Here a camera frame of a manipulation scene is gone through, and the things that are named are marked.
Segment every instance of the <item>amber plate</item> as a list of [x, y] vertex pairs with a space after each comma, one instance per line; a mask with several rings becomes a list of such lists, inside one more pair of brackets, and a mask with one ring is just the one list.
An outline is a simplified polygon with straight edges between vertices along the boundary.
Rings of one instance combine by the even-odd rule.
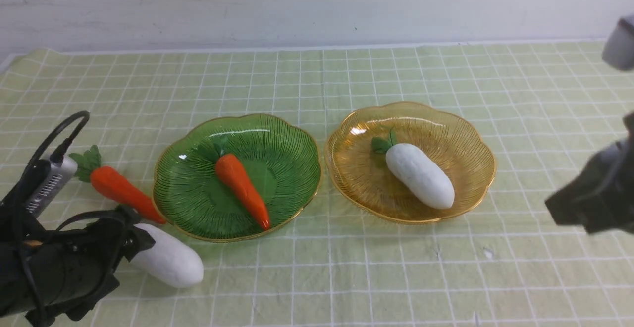
[[[372, 153], [373, 137], [421, 148], [450, 178], [453, 206], [437, 210], [421, 203], [387, 168], [385, 155]], [[389, 221], [424, 224], [459, 216], [484, 199], [496, 173], [491, 149], [468, 121], [416, 102], [395, 102], [348, 115], [326, 142], [330, 178], [355, 205]]]

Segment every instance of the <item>white wall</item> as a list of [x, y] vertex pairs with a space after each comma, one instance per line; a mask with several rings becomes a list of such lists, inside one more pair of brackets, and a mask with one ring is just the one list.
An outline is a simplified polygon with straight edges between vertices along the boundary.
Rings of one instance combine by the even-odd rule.
[[634, 0], [0, 0], [0, 54], [607, 36]]

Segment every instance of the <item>white radish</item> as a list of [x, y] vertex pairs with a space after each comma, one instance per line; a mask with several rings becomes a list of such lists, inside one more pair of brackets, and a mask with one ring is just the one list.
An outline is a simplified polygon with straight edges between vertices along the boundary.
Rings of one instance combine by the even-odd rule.
[[130, 264], [173, 288], [188, 288], [202, 281], [205, 269], [198, 253], [175, 237], [153, 225], [134, 225], [145, 230], [156, 242], [137, 253]]
[[394, 131], [390, 130], [389, 141], [375, 137], [372, 148], [385, 153], [388, 169], [422, 203], [439, 210], [453, 206], [455, 191], [451, 180], [417, 146], [398, 144]]

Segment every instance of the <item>green plate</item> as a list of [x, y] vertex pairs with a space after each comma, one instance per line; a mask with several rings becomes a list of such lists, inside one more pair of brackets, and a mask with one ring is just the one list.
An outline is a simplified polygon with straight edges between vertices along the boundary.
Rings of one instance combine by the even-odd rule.
[[[263, 231], [215, 175], [214, 143], [236, 155], [269, 210]], [[197, 239], [251, 239], [281, 228], [317, 193], [317, 143], [304, 130], [268, 114], [218, 117], [169, 146], [157, 162], [152, 200], [167, 221]]]

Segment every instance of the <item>table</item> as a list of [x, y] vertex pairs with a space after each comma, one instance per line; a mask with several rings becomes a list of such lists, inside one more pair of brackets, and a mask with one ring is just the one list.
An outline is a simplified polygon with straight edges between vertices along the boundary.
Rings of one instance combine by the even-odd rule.
[[[172, 289], [125, 261], [121, 287], [81, 322], [58, 326], [634, 326], [634, 237], [557, 227], [543, 204], [588, 157], [625, 135], [634, 76], [610, 69], [601, 42], [270, 52], [62, 54], [38, 49], [0, 76], [0, 188], [16, 182], [64, 117], [91, 120], [72, 150], [150, 193], [161, 151], [219, 115], [268, 112], [323, 148], [352, 110], [418, 101], [469, 120], [498, 173], [468, 214], [405, 226], [363, 213], [325, 173], [290, 225], [253, 241], [184, 237], [204, 281]], [[73, 180], [46, 227], [112, 208]], [[22, 317], [0, 327], [25, 326]]]

